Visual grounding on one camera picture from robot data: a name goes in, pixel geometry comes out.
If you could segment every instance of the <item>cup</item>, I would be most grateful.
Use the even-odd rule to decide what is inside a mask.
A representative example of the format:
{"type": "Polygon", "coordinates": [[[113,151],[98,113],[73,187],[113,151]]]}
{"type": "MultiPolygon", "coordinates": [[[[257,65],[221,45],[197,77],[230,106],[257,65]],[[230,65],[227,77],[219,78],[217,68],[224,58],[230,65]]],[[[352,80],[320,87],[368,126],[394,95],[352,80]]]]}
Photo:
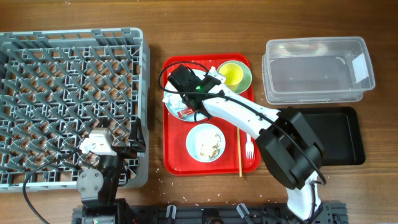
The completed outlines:
{"type": "Polygon", "coordinates": [[[225,84],[235,91],[243,79],[243,69],[235,63],[226,63],[220,68],[220,73],[226,77],[225,84]]]}
{"type": "Polygon", "coordinates": [[[217,68],[217,72],[220,72],[220,69],[223,65],[227,64],[227,63],[234,63],[236,65],[239,65],[242,69],[243,69],[243,79],[242,81],[239,83],[239,86],[237,89],[233,90],[236,94],[241,94],[244,91],[246,91],[250,85],[251,85],[251,81],[252,81],[252,74],[250,71],[250,68],[245,65],[244,63],[237,61],[237,60],[230,60],[227,62],[222,63],[218,68],[217,68]]]}

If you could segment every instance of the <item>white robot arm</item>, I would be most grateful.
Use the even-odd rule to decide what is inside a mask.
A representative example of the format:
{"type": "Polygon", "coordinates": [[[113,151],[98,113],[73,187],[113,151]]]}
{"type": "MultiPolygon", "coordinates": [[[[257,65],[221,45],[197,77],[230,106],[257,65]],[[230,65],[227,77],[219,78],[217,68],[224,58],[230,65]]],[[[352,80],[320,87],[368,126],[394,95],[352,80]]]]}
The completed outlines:
{"type": "Polygon", "coordinates": [[[224,119],[253,137],[270,173],[287,187],[288,208],[301,220],[310,218],[321,202],[314,182],[324,150],[302,115],[293,109],[266,108],[235,94],[214,68],[203,80],[192,73],[180,65],[168,77],[184,103],[208,117],[224,119]]]}

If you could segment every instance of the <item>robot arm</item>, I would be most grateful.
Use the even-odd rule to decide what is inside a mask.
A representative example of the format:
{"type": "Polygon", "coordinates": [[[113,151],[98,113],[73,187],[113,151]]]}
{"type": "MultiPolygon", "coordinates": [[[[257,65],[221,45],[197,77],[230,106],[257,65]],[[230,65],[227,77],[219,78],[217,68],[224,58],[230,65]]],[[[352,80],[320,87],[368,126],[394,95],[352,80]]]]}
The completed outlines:
{"type": "Polygon", "coordinates": [[[113,136],[106,119],[89,133],[80,145],[84,153],[92,152],[99,157],[95,169],[79,174],[77,189],[81,194],[83,208],[74,211],[72,223],[135,224],[136,216],[126,199],[116,199],[121,173],[125,170],[124,160],[135,159],[137,153],[145,152],[141,120],[137,118],[131,127],[128,146],[113,146],[113,136]]]}
{"type": "Polygon", "coordinates": [[[313,201],[315,209],[320,204],[311,185],[317,173],[291,139],[275,128],[282,128],[292,137],[319,169],[325,152],[301,113],[293,108],[283,111],[266,108],[235,94],[224,84],[225,77],[214,68],[201,80],[189,68],[180,65],[169,75],[168,81],[193,111],[224,119],[253,137],[269,172],[287,188],[291,211],[302,220],[312,215],[313,201]],[[266,116],[268,121],[258,114],[266,116]]]}

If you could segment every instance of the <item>wood grain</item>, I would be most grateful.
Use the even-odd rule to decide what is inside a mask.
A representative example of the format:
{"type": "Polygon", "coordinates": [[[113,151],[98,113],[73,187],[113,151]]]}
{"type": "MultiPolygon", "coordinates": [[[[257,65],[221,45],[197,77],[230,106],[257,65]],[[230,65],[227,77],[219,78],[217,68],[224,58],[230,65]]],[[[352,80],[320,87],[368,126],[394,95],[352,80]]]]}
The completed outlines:
{"type": "MultiPolygon", "coordinates": [[[[1,32],[108,27],[139,27],[144,32],[151,50],[150,171],[142,188],[119,190],[118,197],[125,197],[131,205],[287,200],[285,189],[264,164],[244,178],[236,174],[174,177],[167,173],[162,162],[162,97],[155,82],[167,58],[240,52],[252,63],[256,102],[269,106],[261,73],[268,40],[363,37],[371,55],[376,88],[357,103],[311,106],[356,109],[366,162],[361,166],[322,167],[328,184],[319,192],[324,201],[347,203],[351,223],[398,222],[398,1],[0,2],[1,32]]],[[[70,223],[72,209],[81,205],[77,190],[36,192],[29,197],[50,223],[70,223]]],[[[40,223],[22,194],[1,194],[0,199],[0,223],[40,223]]]]}

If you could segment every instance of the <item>gray dish rack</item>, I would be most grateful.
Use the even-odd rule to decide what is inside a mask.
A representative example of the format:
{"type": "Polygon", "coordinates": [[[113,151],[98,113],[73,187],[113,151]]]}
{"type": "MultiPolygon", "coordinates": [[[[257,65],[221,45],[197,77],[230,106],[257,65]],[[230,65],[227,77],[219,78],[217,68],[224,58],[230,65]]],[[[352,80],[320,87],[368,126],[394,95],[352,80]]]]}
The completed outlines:
{"type": "MultiPolygon", "coordinates": [[[[147,150],[125,161],[120,182],[144,185],[149,61],[137,28],[0,33],[0,192],[20,192],[29,171],[78,148],[101,118],[119,146],[141,119],[147,150]]],[[[76,153],[32,176],[27,190],[75,189],[97,161],[76,153]]]]}

